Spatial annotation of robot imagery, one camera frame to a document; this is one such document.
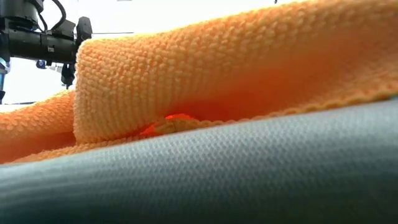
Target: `gray surface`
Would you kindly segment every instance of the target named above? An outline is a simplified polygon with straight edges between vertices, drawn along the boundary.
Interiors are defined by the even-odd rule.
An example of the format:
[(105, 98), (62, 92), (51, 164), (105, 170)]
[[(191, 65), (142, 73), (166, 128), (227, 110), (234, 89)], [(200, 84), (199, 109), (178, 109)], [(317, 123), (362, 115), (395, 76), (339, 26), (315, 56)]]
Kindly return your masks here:
[(0, 223), (389, 223), (398, 101), (0, 169)]

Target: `textured fabric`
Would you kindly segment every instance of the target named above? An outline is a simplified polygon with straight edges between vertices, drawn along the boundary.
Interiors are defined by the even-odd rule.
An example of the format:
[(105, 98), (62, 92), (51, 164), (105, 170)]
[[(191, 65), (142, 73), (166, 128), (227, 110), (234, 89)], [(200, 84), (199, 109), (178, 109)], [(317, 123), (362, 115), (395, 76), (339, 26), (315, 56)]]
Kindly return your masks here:
[(395, 27), (398, 0), (316, 0), (86, 41), (75, 91), (0, 116), (0, 162), (388, 98)]
[(397, 111), (388, 101), (7, 165), (0, 223), (394, 223)]

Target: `white wall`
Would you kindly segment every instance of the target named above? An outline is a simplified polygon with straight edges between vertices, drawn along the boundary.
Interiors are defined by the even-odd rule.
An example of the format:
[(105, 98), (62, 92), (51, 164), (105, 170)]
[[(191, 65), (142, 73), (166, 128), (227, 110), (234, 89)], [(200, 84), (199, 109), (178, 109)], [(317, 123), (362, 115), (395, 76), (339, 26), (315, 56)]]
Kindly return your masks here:
[[(60, 0), (67, 19), (77, 23), (80, 16), (91, 20), (93, 32), (157, 32), (185, 26), (192, 22), (237, 13), (261, 6), (273, 5), (274, 0)], [(56, 5), (44, 1), (42, 15), (49, 27), (58, 22), (61, 13)], [(95, 35), (112, 37), (117, 35)], [(39, 70), (35, 62), (12, 59), (11, 72), (6, 75), (3, 103), (20, 103), (48, 98), (64, 89), (60, 74)]]

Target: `gray cloth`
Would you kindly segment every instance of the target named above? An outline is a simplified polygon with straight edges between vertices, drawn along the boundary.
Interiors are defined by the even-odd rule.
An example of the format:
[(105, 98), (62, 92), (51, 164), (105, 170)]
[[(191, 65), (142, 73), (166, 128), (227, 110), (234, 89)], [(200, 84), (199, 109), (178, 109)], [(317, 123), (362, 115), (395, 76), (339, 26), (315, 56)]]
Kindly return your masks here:
[(398, 101), (0, 168), (0, 223), (390, 223)]

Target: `towel fold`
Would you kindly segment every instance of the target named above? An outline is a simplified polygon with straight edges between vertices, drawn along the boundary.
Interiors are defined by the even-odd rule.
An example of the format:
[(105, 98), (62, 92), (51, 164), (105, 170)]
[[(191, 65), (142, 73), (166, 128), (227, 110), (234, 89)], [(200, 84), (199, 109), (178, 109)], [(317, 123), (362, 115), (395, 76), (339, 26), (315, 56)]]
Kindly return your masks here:
[(75, 91), (0, 114), (0, 163), (398, 94), (398, 0), (293, 2), (87, 40)]

